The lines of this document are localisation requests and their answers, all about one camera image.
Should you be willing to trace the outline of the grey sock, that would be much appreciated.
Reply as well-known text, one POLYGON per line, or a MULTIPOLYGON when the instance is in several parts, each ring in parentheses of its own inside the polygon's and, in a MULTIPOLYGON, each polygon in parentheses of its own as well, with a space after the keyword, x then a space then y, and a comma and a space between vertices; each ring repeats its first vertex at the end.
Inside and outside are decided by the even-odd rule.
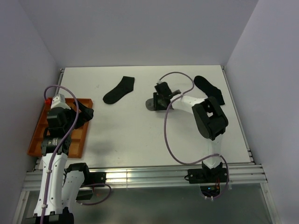
MULTIPOLYGON (((181 94, 181 91, 180 90, 176 90, 174 92, 170 92, 170 95, 167 95, 166 92, 157 92, 159 95, 162 95, 164 98, 168 99, 168 105, 170 104, 171 102, 171 99, 176 96, 176 95, 179 95, 181 94)), ((149 110, 149 111, 154 111, 154 108, 153 108, 153 98, 150 98, 148 100, 146 100, 145 102, 145 106, 146 108, 149 110)))

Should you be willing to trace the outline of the black sock left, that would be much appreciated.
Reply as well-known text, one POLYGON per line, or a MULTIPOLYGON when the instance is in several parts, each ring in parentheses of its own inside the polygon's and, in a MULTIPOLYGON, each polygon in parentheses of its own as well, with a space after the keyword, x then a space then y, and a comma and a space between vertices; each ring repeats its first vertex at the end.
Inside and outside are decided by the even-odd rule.
POLYGON ((134 90, 135 78, 123 76, 121 81, 104 97, 104 103, 112 105, 134 90))

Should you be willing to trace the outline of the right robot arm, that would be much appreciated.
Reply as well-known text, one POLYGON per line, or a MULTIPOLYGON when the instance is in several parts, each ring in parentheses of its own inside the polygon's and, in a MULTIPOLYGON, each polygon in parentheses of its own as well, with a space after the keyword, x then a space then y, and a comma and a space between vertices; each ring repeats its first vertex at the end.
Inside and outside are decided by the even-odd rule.
POLYGON ((214 97, 194 98, 187 96, 180 90, 171 91, 166 82, 158 82, 155 86, 153 97, 146 100, 146 108, 150 111, 165 111, 164 116, 164 141, 171 157, 182 165, 195 165, 203 163, 206 166, 202 170, 203 179, 212 182, 218 177, 217 167, 221 163, 227 164, 221 154, 222 137, 228 126, 228 119, 214 97), (198 161, 186 163, 180 161, 172 153, 167 139, 167 118, 171 109, 188 112, 194 116, 197 129, 201 136, 207 139, 208 155, 198 161))

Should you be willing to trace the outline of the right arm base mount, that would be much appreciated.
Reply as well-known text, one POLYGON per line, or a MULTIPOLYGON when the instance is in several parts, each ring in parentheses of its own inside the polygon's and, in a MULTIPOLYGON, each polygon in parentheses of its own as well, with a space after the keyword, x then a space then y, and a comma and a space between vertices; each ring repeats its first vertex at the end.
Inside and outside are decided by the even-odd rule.
POLYGON ((229 176, 223 163, 220 162, 215 168, 208 168, 202 163, 202 168, 188 169, 184 177, 189 184, 200 184, 200 191, 204 197, 214 199, 221 194, 221 183, 228 184, 229 176))

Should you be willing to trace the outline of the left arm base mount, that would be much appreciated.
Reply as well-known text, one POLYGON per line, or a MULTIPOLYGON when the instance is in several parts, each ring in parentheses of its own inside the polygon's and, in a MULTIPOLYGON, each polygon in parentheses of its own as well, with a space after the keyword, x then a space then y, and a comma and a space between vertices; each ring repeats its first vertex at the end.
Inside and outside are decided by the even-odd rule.
POLYGON ((87 180, 81 185, 77 194, 77 201, 90 200, 95 192, 96 187, 105 187, 106 173, 105 172, 90 172, 87 180))

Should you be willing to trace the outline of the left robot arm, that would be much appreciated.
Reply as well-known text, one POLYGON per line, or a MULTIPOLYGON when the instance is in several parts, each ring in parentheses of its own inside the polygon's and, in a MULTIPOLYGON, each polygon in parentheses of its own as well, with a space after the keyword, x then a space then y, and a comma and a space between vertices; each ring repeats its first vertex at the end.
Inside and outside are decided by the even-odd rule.
POLYGON ((93 109, 74 102, 69 107, 58 98, 52 100, 47 112, 48 126, 41 143, 43 175, 38 202, 33 217, 26 218, 27 224, 72 224, 71 212, 81 186, 90 183, 91 174, 86 163, 75 163, 65 167, 71 133, 93 118, 93 109))

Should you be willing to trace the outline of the black sock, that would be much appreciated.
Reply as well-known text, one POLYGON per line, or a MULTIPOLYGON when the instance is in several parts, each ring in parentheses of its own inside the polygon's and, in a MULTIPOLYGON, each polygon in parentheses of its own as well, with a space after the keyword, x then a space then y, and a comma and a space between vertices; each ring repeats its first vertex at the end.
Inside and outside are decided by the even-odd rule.
POLYGON ((134 90, 135 78, 123 76, 121 81, 104 97, 104 103, 112 105, 134 90))
POLYGON ((196 76, 193 82, 195 86, 203 91, 208 97, 214 97, 219 105, 225 105, 221 90, 212 85, 206 78, 196 76))

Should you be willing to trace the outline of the black sock right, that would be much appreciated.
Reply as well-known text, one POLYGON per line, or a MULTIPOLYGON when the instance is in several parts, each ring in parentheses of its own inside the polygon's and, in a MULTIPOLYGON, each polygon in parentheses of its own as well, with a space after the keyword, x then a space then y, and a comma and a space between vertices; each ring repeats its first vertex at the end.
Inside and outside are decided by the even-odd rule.
POLYGON ((225 105, 221 90, 212 85, 206 78, 196 76, 193 82, 195 86, 203 91, 208 97, 214 97, 219 105, 225 105))

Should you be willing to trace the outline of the orange compartment tray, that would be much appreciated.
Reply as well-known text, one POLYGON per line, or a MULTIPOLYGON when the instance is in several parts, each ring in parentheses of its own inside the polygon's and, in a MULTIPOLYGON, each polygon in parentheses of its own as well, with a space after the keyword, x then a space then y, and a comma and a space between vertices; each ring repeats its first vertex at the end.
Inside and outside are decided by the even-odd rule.
MULTIPOLYGON (((78 98, 78 102, 83 104, 84 106, 88 108, 93 108, 93 102, 90 98, 78 98)), ((47 122, 47 113, 50 110, 50 103, 52 101, 52 98, 48 98, 45 102, 44 108, 42 110, 41 116, 39 118, 38 124, 36 126, 35 132, 33 134, 31 143, 29 145, 27 154, 33 157, 41 157, 42 151, 41 151, 41 144, 43 141, 44 136, 44 130, 48 128, 48 122, 47 122)), ((76 115, 76 105, 73 98, 65 98, 66 104, 72 108, 75 111, 75 114, 71 118, 71 123, 69 124, 69 127, 73 124, 73 120, 76 115)), ((81 158, 84 150, 84 144, 85 139, 87 136, 87 130, 88 130, 89 122, 85 123, 82 127, 79 127, 78 129, 74 129, 71 133, 71 145, 69 148, 68 157, 69 158, 81 158)))

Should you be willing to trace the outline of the aluminium frame rail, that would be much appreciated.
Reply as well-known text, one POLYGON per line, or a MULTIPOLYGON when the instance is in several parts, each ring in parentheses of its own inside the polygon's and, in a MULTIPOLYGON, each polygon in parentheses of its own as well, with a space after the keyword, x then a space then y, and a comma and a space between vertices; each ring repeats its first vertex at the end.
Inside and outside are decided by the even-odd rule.
MULTIPOLYGON (((189 182, 184 179, 187 170, 201 168, 194 166, 158 166, 137 168, 92 168, 90 173, 106 174, 105 183, 113 189, 155 188, 155 187, 182 187, 189 182)), ((258 184, 267 183, 262 165, 230 165, 230 183, 258 184)))

